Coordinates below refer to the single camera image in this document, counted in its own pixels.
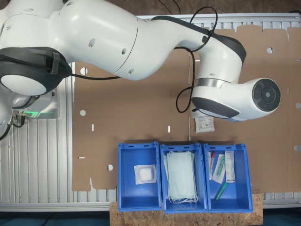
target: black cable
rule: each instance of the black cable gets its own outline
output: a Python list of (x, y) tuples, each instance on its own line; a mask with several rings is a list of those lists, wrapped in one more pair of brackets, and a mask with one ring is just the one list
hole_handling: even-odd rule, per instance
[(203, 48), (203, 47), (209, 42), (209, 39), (211, 38), (211, 35), (214, 33), (215, 28), (216, 28), (216, 25), (217, 25), (218, 15), (217, 15), (216, 10), (215, 10), (213, 7), (211, 7), (211, 6), (205, 6), (205, 7), (202, 7), (202, 8), (200, 8), (198, 11), (196, 11), (196, 13), (192, 16), (192, 18), (191, 18), (191, 20), (190, 20), (189, 23), (191, 24), (193, 18), (196, 16), (196, 14), (198, 14), (199, 11), (201, 11), (201, 10), (203, 10), (203, 9), (205, 9), (205, 8), (211, 8), (211, 9), (214, 10), (214, 12), (215, 12), (215, 23), (214, 23), (214, 26), (213, 26), (212, 30), (209, 31), (208, 38), (207, 38), (207, 40), (204, 42), (204, 44), (201, 45), (199, 48), (193, 50), (192, 52), (199, 51), (201, 48)]
[(301, 15), (301, 11), (300, 10), (292, 10), (292, 11), (289, 11), (289, 13), (299, 13)]
[(4, 139), (4, 137), (6, 137), (6, 135), (8, 134), (10, 130), (10, 125), (8, 125), (8, 127), (6, 128), (6, 131), (4, 132), (4, 134), (0, 137), (0, 141)]
[[(176, 102), (175, 102), (175, 106), (176, 106), (176, 108), (177, 108), (177, 110), (178, 110), (179, 113), (184, 113), (184, 112), (186, 112), (186, 111), (189, 109), (190, 104), (191, 104), (191, 97), (192, 97), (192, 92), (193, 92), (193, 88), (194, 88), (194, 80), (195, 80), (195, 58), (194, 58), (193, 53), (196, 52), (196, 51), (198, 51), (198, 50), (200, 50), (201, 48), (203, 48), (203, 47), (208, 43), (208, 41), (209, 41), (211, 35), (214, 33), (214, 30), (215, 30), (215, 28), (216, 28), (216, 25), (217, 25), (217, 19), (218, 19), (217, 12), (216, 12), (216, 10), (215, 10), (213, 7), (210, 7), (210, 6), (202, 7), (202, 8), (200, 8), (198, 11), (196, 11), (196, 13), (192, 16), (192, 18), (191, 18), (191, 20), (190, 20), (189, 23), (191, 24), (193, 18), (196, 16), (196, 14), (197, 14), (199, 11), (201, 11), (201, 10), (203, 10), (203, 9), (205, 9), (205, 8), (211, 8), (211, 9), (213, 9), (214, 12), (215, 12), (215, 16), (216, 16), (216, 17), (215, 17), (215, 24), (214, 24), (212, 30), (209, 31), (208, 38), (207, 38), (207, 40), (204, 42), (204, 44), (201, 45), (199, 48), (197, 48), (197, 49), (195, 49), (195, 50), (191, 50), (191, 49), (186, 48), (186, 47), (176, 47), (176, 48), (174, 48), (174, 49), (180, 49), (180, 48), (182, 48), (182, 49), (185, 49), (186, 51), (190, 52), (190, 53), (191, 53), (191, 56), (192, 56), (192, 60), (193, 60), (192, 85), (191, 85), (190, 87), (187, 87), (187, 88), (183, 89), (183, 90), (179, 93), (179, 95), (178, 95), (178, 97), (177, 97), (177, 100), (176, 100)], [(180, 97), (180, 95), (181, 95), (184, 91), (189, 90), (189, 89), (191, 89), (191, 93), (190, 93), (190, 98), (189, 98), (188, 106), (187, 106), (187, 108), (186, 108), (184, 111), (180, 111), (180, 109), (179, 109), (179, 107), (178, 107), (178, 100), (179, 100), (179, 97)]]
[(174, 1), (174, 3), (177, 5), (177, 7), (178, 7), (178, 9), (179, 9), (179, 13), (181, 14), (181, 9), (180, 9), (178, 3), (177, 3), (175, 0), (173, 0), (173, 1)]
[[(49, 67), (45, 67), (45, 66), (41, 66), (41, 65), (32, 64), (32, 63), (30, 63), (30, 62), (26, 62), (26, 61), (23, 61), (23, 60), (15, 59), (15, 58), (12, 58), (12, 57), (9, 57), (9, 56), (5, 56), (5, 55), (1, 55), (1, 54), (0, 54), (0, 57), (3, 58), (3, 59), (9, 60), (9, 61), (11, 61), (11, 62), (14, 62), (14, 63), (19, 63), (19, 64), (23, 64), (23, 65), (28, 65), (28, 66), (32, 66), (32, 67), (44, 69), (44, 70), (47, 70), (47, 71), (51, 71), (51, 70), (52, 70), (52, 68), (49, 68)], [(68, 76), (74, 76), (74, 77), (78, 77), (78, 78), (82, 78), (82, 79), (88, 79), (88, 80), (111, 80), (111, 79), (119, 79), (119, 78), (120, 78), (120, 77), (118, 77), (118, 76), (115, 76), (115, 77), (107, 77), (107, 78), (93, 78), (93, 77), (87, 77), (87, 76), (82, 76), (82, 75), (78, 75), (78, 74), (64, 73), (64, 72), (62, 72), (62, 74), (66, 74), (66, 75), (68, 75)]]
[(82, 76), (82, 75), (79, 75), (79, 74), (72, 74), (72, 73), (65, 73), (65, 72), (62, 72), (62, 74), (67, 74), (69, 76), (73, 76), (73, 77), (77, 77), (77, 78), (81, 78), (81, 79), (88, 79), (88, 80), (112, 80), (112, 79), (120, 79), (120, 77), (118, 77), (118, 76), (106, 77), (106, 78), (93, 78), (93, 77), (87, 77), (87, 76)]
[[(189, 109), (190, 104), (191, 104), (191, 97), (192, 97), (192, 92), (193, 92), (193, 88), (194, 88), (194, 80), (195, 80), (195, 70), (196, 70), (196, 67), (195, 67), (195, 58), (194, 58), (194, 55), (193, 55), (192, 50), (189, 49), (189, 48), (186, 48), (186, 47), (182, 47), (182, 46), (181, 46), (181, 47), (176, 47), (176, 48), (174, 48), (174, 49), (180, 49), (180, 48), (182, 48), (182, 49), (184, 49), (184, 50), (186, 50), (186, 51), (188, 51), (188, 52), (191, 53), (191, 56), (192, 56), (192, 64), (193, 64), (192, 84), (191, 84), (190, 87), (187, 87), (187, 88), (183, 89), (183, 90), (179, 93), (179, 95), (177, 96), (177, 100), (176, 100), (176, 102), (175, 102), (175, 106), (176, 106), (178, 112), (179, 112), (179, 113), (184, 113), (184, 112), (186, 112), (186, 111)], [(191, 92), (190, 92), (190, 97), (189, 97), (188, 105), (187, 105), (187, 107), (186, 107), (186, 109), (185, 109), (184, 111), (180, 111), (179, 106), (178, 106), (178, 100), (179, 100), (179, 97), (180, 97), (180, 95), (182, 94), (182, 92), (184, 92), (184, 91), (186, 91), (186, 90), (189, 90), (189, 89), (191, 89)]]
[(17, 127), (17, 128), (21, 128), (23, 125), (16, 125), (16, 124), (14, 124), (14, 127)]
[(166, 5), (164, 5), (163, 4), (163, 2), (161, 2), (160, 0), (158, 0), (168, 11), (169, 11), (169, 9), (167, 8), (167, 6)]
[(50, 214), (50, 215), (48, 216), (48, 218), (45, 220), (45, 222), (44, 222), (43, 224), (41, 224), (41, 226), (45, 226), (45, 225), (48, 223), (48, 221), (53, 217), (54, 214), (55, 214), (55, 213)]

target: small white packet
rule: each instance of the small white packet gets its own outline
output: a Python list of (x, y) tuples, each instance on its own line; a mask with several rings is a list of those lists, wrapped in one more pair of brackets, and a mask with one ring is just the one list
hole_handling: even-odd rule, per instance
[(134, 166), (136, 185), (157, 182), (156, 165)]
[(196, 118), (196, 133), (214, 132), (214, 118), (211, 116)]
[(223, 179), (224, 179), (224, 176), (225, 176), (225, 163), (223, 164), (223, 167), (222, 167), (222, 171), (221, 171), (221, 174), (220, 176), (217, 175), (217, 171), (219, 170), (219, 167), (220, 167), (220, 164), (221, 164), (221, 161), (222, 161), (222, 157), (225, 158), (225, 155), (224, 154), (219, 154), (218, 155), (218, 159), (217, 159), (217, 164), (216, 164), (216, 167), (215, 167), (215, 170), (214, 170), (214, 174), (212, 176), (212, 180), (214, 180), (215, 182), (221, 184)]
[(226, 182), (235, 182), (235, 170), (234, 170), (234, 151), (225, 151), (226, 158)]

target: hole in cardboard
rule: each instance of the hole in cardboard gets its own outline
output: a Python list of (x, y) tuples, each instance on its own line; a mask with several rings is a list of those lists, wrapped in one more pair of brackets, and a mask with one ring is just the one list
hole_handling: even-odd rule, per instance
[(79, 114), (80, 114), (81, 116), (85, 116), (85, 115), (86, 115), (86, 111), (85, 111), (85, 110), (81, 110), (81, 111), (79, 112)]
[(301, 151), (301, 145), (295, 145), (293, 148), (295, 151)]
[(270, 54), (273, 53), (273, 48), (272, 47), (268, 47), (267, 52), (270, 53)]
[(95, 45), (95, 39), (91, 39), (89, 42), (89, 47), (92, 48)]
[(81, 73), (82, 75), (85, 75), (85, 74), (88, 73), (88, 69), (85, 68), (85, 67), (82, 67), (82, 68), (80, 69), (80, 73)]
[(108, 171), (112, 171), (113, 170), (113, 166), (112, 165), (108, 165)]

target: sterile packaging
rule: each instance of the sterile packaging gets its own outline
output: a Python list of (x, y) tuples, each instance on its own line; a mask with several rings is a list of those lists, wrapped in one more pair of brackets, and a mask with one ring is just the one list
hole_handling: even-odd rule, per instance
[(208, 169), (210, 170), (211, 168), (211, 152), (207, 151), (207, 158), (208, 158)]
[(214, 132), (214, 118), (211, 116), (196, 118), (196, 133)]
[(224, 176), (225, 176), (225, 155), (224, 154), (219, 154), (218, 159), (217, 159), (217, 164), (214, 170), (214, 174), (212, 176), (212, 180), (215, 182), (221, 184)]
[(191, 152), (167, 154), (168, 183), (172, 203), (180, 199), (197, 197), (192, 162)]
[(226, 182), (235, 182), (235, 170), (234, 170), (234, 151), (225, 151), (226, 159)]
[(136, 185), (157, 182), (156, 165), (134, 166)]
[(212, 173), (213, 173), (213, 163), (215, 160), (215, 152), (212, 152), (211, 159), (210, 159), (210, 168), (209, 168), (209, 180), (212, 180)]

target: robotic arm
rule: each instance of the robotic arm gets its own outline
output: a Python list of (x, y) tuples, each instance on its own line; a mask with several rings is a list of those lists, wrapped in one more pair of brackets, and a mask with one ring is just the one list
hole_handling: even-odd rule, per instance
[[(12, 0), (0, 20), (0, 127), (10, 120), (16, 98), (27, 103), (68, 77), (68, 63), (82, 61), (141, 80), (156, 72), (176, 46), (197, 49), (209, 36), (183, 20), (142, 20), (104, 0), (64, 5), (61, 0)], [(277, 109), (280, 91), (274, 81), (238, 84), (246, 51), (236, 39), (213, 33), (196, 53), (201, 59), (192, 93), (197, 110), (244, 121)]]

